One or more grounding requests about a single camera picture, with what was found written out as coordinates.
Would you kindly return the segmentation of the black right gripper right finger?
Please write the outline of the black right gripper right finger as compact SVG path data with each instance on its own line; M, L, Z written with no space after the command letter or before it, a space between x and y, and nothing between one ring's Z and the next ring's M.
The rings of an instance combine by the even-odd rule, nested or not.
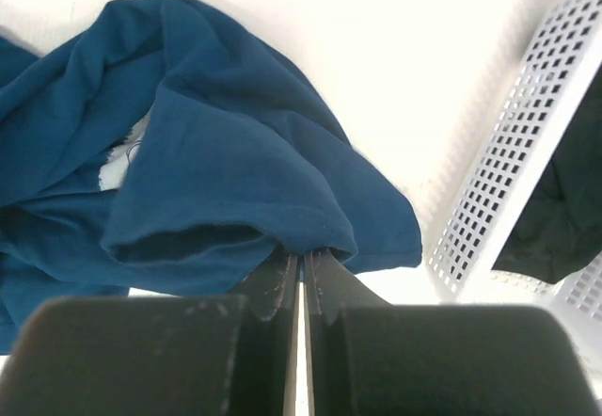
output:
M386 302L327 250L304 259L316 415L594 415L569 337L512 305Z

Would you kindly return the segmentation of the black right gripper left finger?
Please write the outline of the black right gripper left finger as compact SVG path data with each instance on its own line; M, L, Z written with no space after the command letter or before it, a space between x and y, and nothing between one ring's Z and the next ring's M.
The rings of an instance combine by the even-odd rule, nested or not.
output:
M1 375L5 415L291 415L298 261L219 296L58 298Z

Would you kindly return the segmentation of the blue t shirt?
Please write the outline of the blue t shirt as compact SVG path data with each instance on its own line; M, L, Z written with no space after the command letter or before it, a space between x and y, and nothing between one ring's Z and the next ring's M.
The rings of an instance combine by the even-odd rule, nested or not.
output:
M286 57L198 0L1 40L1 351L63 296L227 292L275 249L420 263L415 212Z

